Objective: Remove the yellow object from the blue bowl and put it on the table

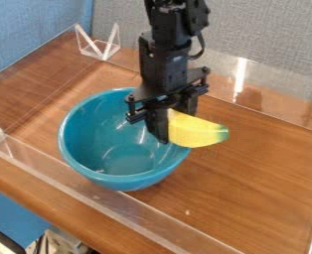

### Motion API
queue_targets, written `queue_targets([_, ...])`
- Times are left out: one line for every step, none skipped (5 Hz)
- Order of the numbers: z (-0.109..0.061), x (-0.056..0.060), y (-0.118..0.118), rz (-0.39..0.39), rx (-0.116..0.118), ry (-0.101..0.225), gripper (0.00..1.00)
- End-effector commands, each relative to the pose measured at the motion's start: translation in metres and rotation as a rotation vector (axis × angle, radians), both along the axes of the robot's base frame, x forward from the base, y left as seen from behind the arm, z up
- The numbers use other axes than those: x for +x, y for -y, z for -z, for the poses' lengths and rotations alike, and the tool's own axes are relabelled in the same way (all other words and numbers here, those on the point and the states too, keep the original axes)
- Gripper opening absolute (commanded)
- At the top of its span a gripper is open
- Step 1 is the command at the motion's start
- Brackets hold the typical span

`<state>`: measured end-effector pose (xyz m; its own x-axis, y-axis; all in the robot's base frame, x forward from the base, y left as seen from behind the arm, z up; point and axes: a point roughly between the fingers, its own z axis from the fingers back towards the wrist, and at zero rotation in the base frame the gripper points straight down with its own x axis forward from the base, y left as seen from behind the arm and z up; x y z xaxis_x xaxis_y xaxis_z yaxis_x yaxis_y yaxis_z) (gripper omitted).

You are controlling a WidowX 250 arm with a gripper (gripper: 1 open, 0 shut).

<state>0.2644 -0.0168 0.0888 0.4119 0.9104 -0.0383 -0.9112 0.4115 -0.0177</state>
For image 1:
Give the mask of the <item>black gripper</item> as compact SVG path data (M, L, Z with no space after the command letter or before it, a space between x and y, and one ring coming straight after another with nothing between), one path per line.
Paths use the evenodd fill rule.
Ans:
M163 144L168 143L168 112L174 108L197 115L198 97L209 91L207 67L189 68L193 40L155 40L140 35L139 67L142 83L126 96L130 123L146 122L147 130Z

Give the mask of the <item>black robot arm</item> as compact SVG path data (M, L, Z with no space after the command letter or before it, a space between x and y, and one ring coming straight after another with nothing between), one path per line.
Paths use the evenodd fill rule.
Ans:
M198 111L198 97L207 93L206 66L190 68L194 41L202 41L211 9L205 0L144 0L151 30L138 39L142 83L126 96L126 119L140 121L162 143L170 142L168 111Z

